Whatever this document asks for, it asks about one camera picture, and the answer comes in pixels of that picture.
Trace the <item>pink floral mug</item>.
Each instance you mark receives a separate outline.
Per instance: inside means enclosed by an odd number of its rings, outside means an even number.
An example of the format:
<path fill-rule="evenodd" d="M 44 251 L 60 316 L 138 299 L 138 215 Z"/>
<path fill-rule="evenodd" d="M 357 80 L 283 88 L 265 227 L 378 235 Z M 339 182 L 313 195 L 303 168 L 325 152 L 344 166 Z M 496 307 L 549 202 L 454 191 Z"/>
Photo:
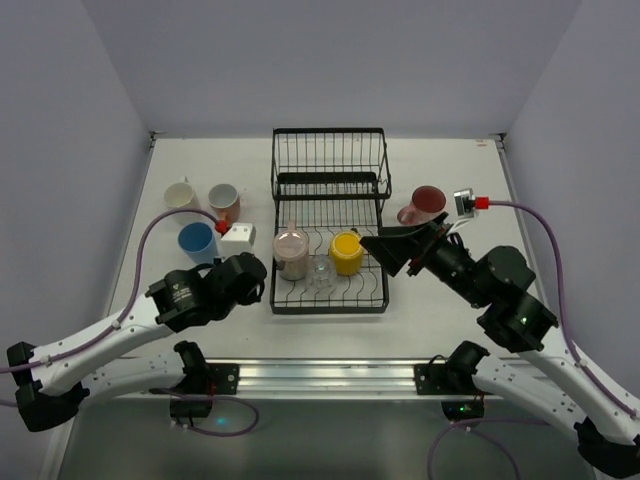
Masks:
<path fill-rule="evenodd" d="M 397 214 L 401 225 L 414 226 L 435 219 L 446 207 L 445 194 L 434 186 L 420 186 L 411 196 L 410 203 Z"/>

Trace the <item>clear glass cup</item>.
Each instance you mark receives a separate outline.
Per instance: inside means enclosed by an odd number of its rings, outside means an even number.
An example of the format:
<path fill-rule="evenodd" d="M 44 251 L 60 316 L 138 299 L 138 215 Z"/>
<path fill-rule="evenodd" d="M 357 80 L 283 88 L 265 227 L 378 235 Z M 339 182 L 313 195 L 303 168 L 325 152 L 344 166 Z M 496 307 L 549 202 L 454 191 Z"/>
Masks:
<path fill-rule="evenodd" d="M 328 255 L 316 255 L 310 259 L 307 271 L 310 289 L 318 294 L 329 294 L 337 285 L 337 272 Z"/>

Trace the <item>blue tumbler cup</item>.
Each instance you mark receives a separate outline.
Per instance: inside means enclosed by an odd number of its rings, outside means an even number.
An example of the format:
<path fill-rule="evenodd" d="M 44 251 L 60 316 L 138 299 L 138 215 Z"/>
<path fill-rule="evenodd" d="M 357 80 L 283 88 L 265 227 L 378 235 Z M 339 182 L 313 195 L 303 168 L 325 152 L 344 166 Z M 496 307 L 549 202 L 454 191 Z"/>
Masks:
<path fill-rule="evenodd" d="M 195 264 L 213 263 L 219 257 L 214 230 L 206 223 L 194 222 L 184 226 L 177 241 Z"/>

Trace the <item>iridescent pink mug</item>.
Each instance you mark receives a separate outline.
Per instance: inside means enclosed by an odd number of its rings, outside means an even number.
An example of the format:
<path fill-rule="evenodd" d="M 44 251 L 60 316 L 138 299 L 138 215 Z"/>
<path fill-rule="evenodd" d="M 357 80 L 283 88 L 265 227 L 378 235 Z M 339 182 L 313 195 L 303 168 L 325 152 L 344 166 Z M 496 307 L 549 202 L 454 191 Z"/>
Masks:
<path fill-rule="evenodd" d="M 272 244 L 273 258 L 279 275 L 288 281 L 302 280 L 308 268 L 309 237 L 295 221 L 277 233 Z"/>

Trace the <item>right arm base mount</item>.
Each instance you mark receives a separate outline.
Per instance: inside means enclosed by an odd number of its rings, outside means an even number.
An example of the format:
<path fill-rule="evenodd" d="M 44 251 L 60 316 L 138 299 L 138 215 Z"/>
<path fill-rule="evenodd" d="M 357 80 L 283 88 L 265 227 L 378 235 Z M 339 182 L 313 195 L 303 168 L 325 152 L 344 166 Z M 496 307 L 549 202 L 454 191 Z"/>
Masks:
<path fill-rule="evenodd" d="M 470 421 L 476 427 L 486 413 L 488 392 L 478 389 L 471 377 L 450 370 L 444 356 L 436 355 L 427 363 L 413 366 L 413 380 L 419 396 L 440 396 L 442 413 L 450 423 Z"/>

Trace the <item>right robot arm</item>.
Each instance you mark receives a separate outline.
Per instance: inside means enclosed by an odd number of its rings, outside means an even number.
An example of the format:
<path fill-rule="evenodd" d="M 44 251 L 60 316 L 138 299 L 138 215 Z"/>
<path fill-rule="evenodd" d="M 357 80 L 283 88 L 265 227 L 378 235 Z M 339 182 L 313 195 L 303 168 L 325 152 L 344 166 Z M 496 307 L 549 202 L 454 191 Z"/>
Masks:
<path fill-rule="evenodd" d="M 487 392 L 510 400 L 563 431 L 592 467 L 616 479 L 639 472 L 639 400 L 570 346 L 560 320 L 528 291 L 535 279 L 524 256 L 498 246 L 474 260 L 449 239 L 440 215 L 426 224 L 384 227 L 361 246 L 391 276 L 427 270 L 471 307 L 497 346 L 536 367 L 543 382 L 462 342 L 442 365 L 424 366 L 429 381 L 461 394 Z"/>

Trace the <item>salmon floral mug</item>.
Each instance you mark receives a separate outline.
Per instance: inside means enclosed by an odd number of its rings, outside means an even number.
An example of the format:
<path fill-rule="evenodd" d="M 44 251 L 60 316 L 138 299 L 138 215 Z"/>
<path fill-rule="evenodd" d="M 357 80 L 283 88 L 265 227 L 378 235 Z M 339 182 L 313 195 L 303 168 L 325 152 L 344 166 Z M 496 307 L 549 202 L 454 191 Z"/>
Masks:
<path fill-rule="evenodd" d="M 238 221 L 241 212 L 240 195 L 233 185 L 223 183 L 213 186 L 208 192 L 208 202 L 219 219 L 230 224 Z"/>

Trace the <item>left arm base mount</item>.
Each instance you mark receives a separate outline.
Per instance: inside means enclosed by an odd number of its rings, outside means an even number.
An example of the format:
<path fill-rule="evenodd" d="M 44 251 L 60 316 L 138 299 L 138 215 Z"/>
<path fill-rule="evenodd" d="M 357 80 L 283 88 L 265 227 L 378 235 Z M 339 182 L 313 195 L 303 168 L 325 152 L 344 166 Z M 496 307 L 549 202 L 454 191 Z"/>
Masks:
<path fill-rule="evenodd" d="M 235 395 L 240 378 L 237 363 L 207 363 L 205 370 L 189 373 L 175 387 L 154 388 L 150 392 L 169 391 L 169 416 L 179 423 L 196 426 L 212 412 L 213 405 L 205 397 Z"/>

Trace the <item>white ceramic mug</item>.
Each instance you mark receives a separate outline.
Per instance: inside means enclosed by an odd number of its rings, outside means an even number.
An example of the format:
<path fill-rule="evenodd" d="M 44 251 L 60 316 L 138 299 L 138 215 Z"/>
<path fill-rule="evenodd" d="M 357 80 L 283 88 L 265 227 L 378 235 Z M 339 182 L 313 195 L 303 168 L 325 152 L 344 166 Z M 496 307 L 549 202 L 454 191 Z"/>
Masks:
<path fill-rule="evenodd" d="M 187 177 L 182 177 L 165 189 L 163 202 L 168 210 L 200 207 L 196 190 Z"/>

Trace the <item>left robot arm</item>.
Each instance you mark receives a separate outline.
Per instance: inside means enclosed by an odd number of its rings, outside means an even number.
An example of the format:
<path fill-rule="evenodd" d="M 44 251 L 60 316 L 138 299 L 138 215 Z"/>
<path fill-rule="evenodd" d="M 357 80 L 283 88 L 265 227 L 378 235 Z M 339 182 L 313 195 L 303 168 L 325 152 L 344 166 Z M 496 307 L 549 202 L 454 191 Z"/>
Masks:
<path fill-rule="evenodd" d="M 267 269 L 251 253 L 173 270 L 120 312 L 43 346 L 19 342 L 7 350 L 17 386 L 15 405 L 30 432 L 58 427 L 99 400 L 139 391 L 210 395 L 214 379 L 194 342 L 130 357 L 148 343 L 225 319 L 237 306 L 261 300 Z"/>

